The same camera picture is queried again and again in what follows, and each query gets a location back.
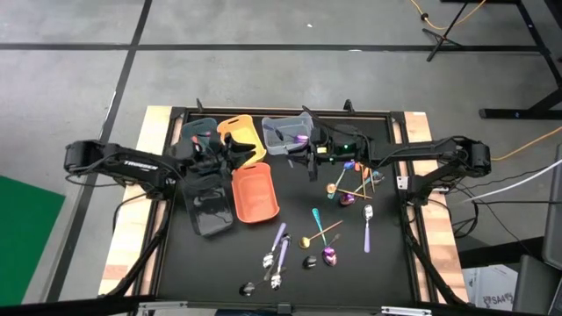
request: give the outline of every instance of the gray floor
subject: gray floor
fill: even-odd
[[[0,42],[130,42],[141,0],[0,3]],[[421,0],[435,24],[456,4]],[[525,1],[545,42],[562,54],[562,32],[541,1]],[[430,44],[409,0],[154,0],[142,43]],[[464,44],[532,44],[513,6],[485,5],[450,35]],[[0,173],[68,193],[61,168],[64,146],[96,138],[111,102],[124,52],[0,51]],[[480,107],[526,108],[555,88],[535,54],[358,52],[138,52],[111,141],[134,147],[147,105],[341,108],[425,111],[434,138],[464,134],[493,155],[509,152],[560,125],[557,121],[481,120]],[[472,185],[552,162],[556,135],[505,162]],[[498,198],[544,199],[543,176]],[[491,185],[476,193],[501,187]],[[122,190],[95,190],[61,299],[97,294],[111,241],[111,217]],[[448,200],[454,220],[472,208]],[[545,207],[496,205],[518,237],[544,230]],[[473,236],[487,244],[512,241],[488,211]]]

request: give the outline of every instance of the wooden edge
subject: wooden edge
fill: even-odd
[[[432,140],[428,117],[424,112],[404,112],[404,116],[406,118],[407,137],[410,142]],[[435,169],[437,169],[436,161],[414,162],[414,172],[417,175],[426,175]],[[429,198],[447,205],[443,194],[433,192]],[[451,287],[457,296],[468,302],[463,271],[458,259],[457,244],[450,225],[449,212],[441,205],[431,202],[423,206],[421,212],[423,214],[431,261],[436,266],[445,283]],[[441,294],[438,294],[439,302],[445,303]]]
[[[402,133],[400,131],[400,125],[397,122],[393,123],[393,130],[394,130],[394,141],[397,144],[401,144],[402,143]],[[399,166],[400,166],[400,175],[401,176],[407,176],[406,163],[405,162],[399,162]],[[414,207],[407,206],[406,211],[407,211],[408,219],[412,220],[414,218]],[[410,227],[412,227],[412,231],[414,232],[415,238],[418,238],[419,237],[418,227],[415,225],[415,222],[410,224]],[[417,258],[417,256],[415,256],[414,254],[412,254],[412,255],[414,256],[414,260],[415,260],[415,271],[416,271],[417,276],[418,276],[418,286],[420,288],[421,301],[429,302],[429,289],[428,289],[428,282],[427,282],[426,276],[425,276],[425,270],[423,269],[422,263]]]
[[[162,154],[171,109],[170,106],[149,106],[147,108],[136,149],[152,154]],[[123,199],[132,198],[143,192],[139,185],[127,186]],[[98,294],[105,294],[113,290],[141,254],[150,205],[149,199],[139,197],[123,205],[119,210]]]
[[[182,132],[182,123],[183,123],[183,118],[176,119],[174,130],[172,132],[171,145],[174,145],[179,141],[179,137]],[[158,208],[156,209],[155,224],[153,227],[151,238],[155,235],[156,231],[160,229],[160,224],[162,223],[165,209],[166,209],[166,203],[161,202],[158,204]],[[155,269],[155,259],[156,259],[156,251],[150,256],[150,258],[148,258],[147,265],[144,269],[144,275],[142,276],[142,284],[140,285],[141,295],[148,295],[150,292],[152,275]]]

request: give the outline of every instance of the purple utensil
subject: purple utensil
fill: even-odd
[[[372,206],[366,205],[363,208],[363,217],[365,218],[365,242],[363,251],[369,253],[371,251],[371,238],[369,236],[369,220],[372,219]]]
[[[337,255],[335,254],[335,250],[331,247],[325,248],[324,251],[322,251],[322,259],[324,259],[324,262],[328,266],[334,267],[337,263]]]
[[[283,261],[285,260],[289,244],[291,244],[291,236],[286,233],[281,239],[281,256],[279,256],[279,262],[277,263],[277,272],[271,277],[271,289],[275,291],[281,288],[281,268],[283,267]]]
[[[265,269],[268,269],[269,267],[271,267],[273,265],[273,252],[275,251],[275,247],[277,246],[277,244],[279,243],[279,241],[281,240],[281,236],[283,235],[283,232],[285,231],[285,228],[287,227],[287,224],[285,223],[281,223],[281,226],[279,227],[279,230],[277,231],[277,235],[275,236],[275,240],[273,241],[273,247],[271,247],[271,251],[265,255],[265,257],[263,258],[263,267]]]
[[[337,263],[337,255],[335,254],[335,249],[331,248],[330,246],[332,246],[335,241],[340,239],[340,236],[341,235],[337,233],[332,241],[330,241],[330,243],[324,248],[324,250],[322,250],[322,259],[324,259],[324,262],[330,267],[334,267]]]

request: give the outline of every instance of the gold spoon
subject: gold spoon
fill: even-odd
[[[343,220],[340,220],[339,222],[333,224],[332,226],[330,226],[330,227],[324,229],[323,231],[317,233],[316,235],[314,235],[314,236],[312,236],[312,237],[310,237],[310,238],[307,238],[307,237],[301,238],[300,241],[299,241],[299,247],[301,247],[301,248],[303,248],[303,249],[309,248],[309,247],[310,247],[310,241],[311,241],[311,240],[313,240],[314,238],[316,238],[316,237],[322,235],[323,233],[327,232],[328,230],[330,230],[330,229],[332,229],[332,228],[334,228],[334,227],[340,225],[341,223],[343,223]]]

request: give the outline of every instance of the black tabletop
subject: black tabletop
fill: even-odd
[[[211,116],[217,121],[229,116]],[[329,123],[344,123],[358,127],[376,141],[388,142],[388,123],[385,120],[330,118]],[[263,139],[261,117],[254,116],[256,130]],[[212,238],[194,233],[182,194],[177,194],[171,214],[168,238],[162,261],[157,290],[159,299],[187,300],[190,305],[206,307],[256,308],[287,303],[297,308],[358,308],[370,310],[382,305],[408,305],[414,301],[413,285],[407,248],[400,226],[400,205],[395,190],[392,167],[382,168],[385,181],[371,189],[374,217],[370,221],[371,252],[364,252],[364,225],[362,210],[365,201],[343,208],[337,198],[327,198],[326,184],[333,183],[342,172],[342,164],[319,166],[317,182],[310,183],[306,168],[296,164],[292,169],[283,156],[267,155],[264,162],[271,166],[271,176],[280,206],[279,214],[272,220],[248,225],[235,219],[233,226]],[[348,171],[340,188],[356,189],[360,175]],[[340,240],[334,244],[338,255],[335,267],[323,262],[311,270],[301,268],[308,255],[321,260],[321,238],[303,250],[298,240],[318,233],[312,209],[320,210],[324,227],[343,219],[343,223],[327,233],[330,240],[336,233]],[[262,284],[250,297],[239,294],[246,282],[258,282],[264,275],[263,256],[271,249],[280,224],[287,224],[286,232],[293,243],[285,259],[287,271],[283,285],[273,291]]]

